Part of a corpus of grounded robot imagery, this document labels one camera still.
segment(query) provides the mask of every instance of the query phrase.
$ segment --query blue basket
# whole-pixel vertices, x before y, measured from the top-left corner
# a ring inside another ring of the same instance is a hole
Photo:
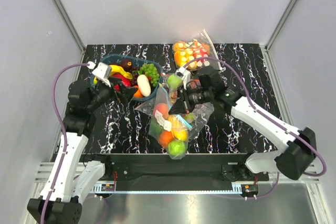
[[[133,64],[134,67],[141,67],[145,63],[147,63],[147,64],[153,63],[156,66],[157,72],[160,75],[159,83],[162,83],[163,78],[162,78],[161,74],[163,73],[163,69],[162,69],[162,67],[158,63],[156,63],[154,61],[143,60],[143,59],[139,59],[139,58],[135,58],[135,57],[130,57],[130,56],[126,56],[126,55],[111,54],[111,55],[107,55],[104,58],[102,58],[100,60],[100,62],[103,62],[103,63],[108,64],[108,65],[112,65],[112,64],[120,64],[121,61],[124,60],[124,59],[130,59],[132,61],[132,64]],[[91,85],[93,85],[93,79],[94,79],[94,76],[91,75],[91,77],[90,77],[90,83],[91,83]],[[156,92],[158,90],[158,87],[159,87],[159,85],[156,85],[155,89],[153,90],[153,92],[148,97],[143,97],[143,98],[133,97],[132,100],[134,100],[134,101],[140,101],[140,102],[144,102],[144,101],[150,100],[150,99],[152,99],[152,98],[154,98],[156,96]]]

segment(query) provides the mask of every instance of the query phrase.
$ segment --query metal floor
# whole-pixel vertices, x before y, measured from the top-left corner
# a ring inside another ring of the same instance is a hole
[[[259,194],[270,188],[260,185]],[[271,196],[256,201],[238,195],[114,194],[106,207],[100,224],[318,223],[304,184],[280,184]],[[79,223],[97,223],[103,213],[103,201],[88,198]]]

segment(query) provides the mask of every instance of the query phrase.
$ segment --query wall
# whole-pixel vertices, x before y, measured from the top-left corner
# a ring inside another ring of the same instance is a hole
[[[51,0],[0,0],[1,223],[23,223],[41,161],[48,161],[58,129],[51,84],[80,51]],[[70,71],[57,89],[64,110]]]
[[[321,182],[334,220],[335,17],[336,0],[299,0],[270,50],[294,123],[316,132],[329,166]]]
[[[62,0],[85,44],[189,40],[265,44],[289,0]]]

